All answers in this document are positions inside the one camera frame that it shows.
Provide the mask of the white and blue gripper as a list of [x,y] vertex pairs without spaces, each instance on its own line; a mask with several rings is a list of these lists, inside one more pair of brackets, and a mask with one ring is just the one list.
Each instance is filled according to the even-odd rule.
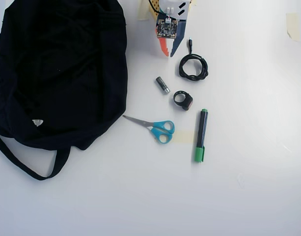
[[[191,3],[191,0],[159,0],[159,8],[163,14],[176,20],[180,20],[178,22],[176,38],[173,41],[170,57],[174,56],[179,45],[184,39],[186,29],[185,20],[188,18]],[[158,38],[158,40],[163,54],[169,57],[166,38]]]

